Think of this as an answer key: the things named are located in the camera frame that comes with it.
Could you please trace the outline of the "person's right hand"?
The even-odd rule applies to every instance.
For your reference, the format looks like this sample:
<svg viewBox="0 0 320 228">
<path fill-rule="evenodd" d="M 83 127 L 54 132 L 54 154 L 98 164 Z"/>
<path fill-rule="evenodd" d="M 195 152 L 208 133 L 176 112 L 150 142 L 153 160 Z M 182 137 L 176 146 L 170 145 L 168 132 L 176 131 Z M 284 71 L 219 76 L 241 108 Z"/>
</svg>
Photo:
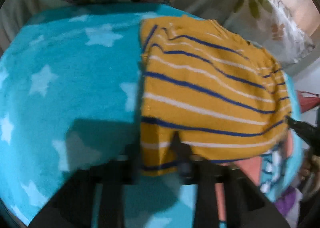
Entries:
<svg viewBox="0 0 320 228">
<path fill-rule="evenodd" d="M 314 174 L 314 179 L 312 182 L 312 189 L 319 190 L 319 156 L 307 156 L 302 164 L 299 171 L 300 181 L 304 181 Z"/>
</svg>

